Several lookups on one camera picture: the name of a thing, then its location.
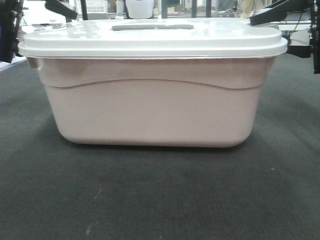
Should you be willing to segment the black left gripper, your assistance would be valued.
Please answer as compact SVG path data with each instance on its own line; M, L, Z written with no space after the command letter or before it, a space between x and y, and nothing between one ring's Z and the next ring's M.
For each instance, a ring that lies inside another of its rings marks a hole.
M0 61L11 63L18 53L23 0L0 1Z

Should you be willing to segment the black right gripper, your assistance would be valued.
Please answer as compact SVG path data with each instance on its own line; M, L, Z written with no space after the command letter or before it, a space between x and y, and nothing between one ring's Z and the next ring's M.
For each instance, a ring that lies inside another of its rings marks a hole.
M292 38L297 29L285 38L288 40L287 53L300 58L313 57L313 73L320 73L320 2L318 0L277 0L276 2L259 10L252 11L249 21L252 26L267 23L281 23L286 20L289 13L300 14L295 22L301 24L304 13L309 13L309 25L306 28L308 34L305 45L298 45L297 39Z

